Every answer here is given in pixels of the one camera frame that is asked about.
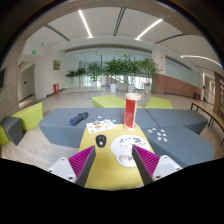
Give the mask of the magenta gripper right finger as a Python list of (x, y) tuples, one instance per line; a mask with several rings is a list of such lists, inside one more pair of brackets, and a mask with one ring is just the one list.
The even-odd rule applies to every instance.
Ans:
[(147, 185), (152, 183), (152, 177), (160, 157), (137, 145), (132, 146), (132, 156), (139, 170), (143, 184)]

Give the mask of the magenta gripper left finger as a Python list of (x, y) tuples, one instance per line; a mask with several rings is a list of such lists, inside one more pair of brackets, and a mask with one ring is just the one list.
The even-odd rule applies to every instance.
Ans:
[(86, 148), (68, 159), (71, 168), (76, 174), (76, 184), (84, 187), (94, 159), (96, 157), (95, 146)]

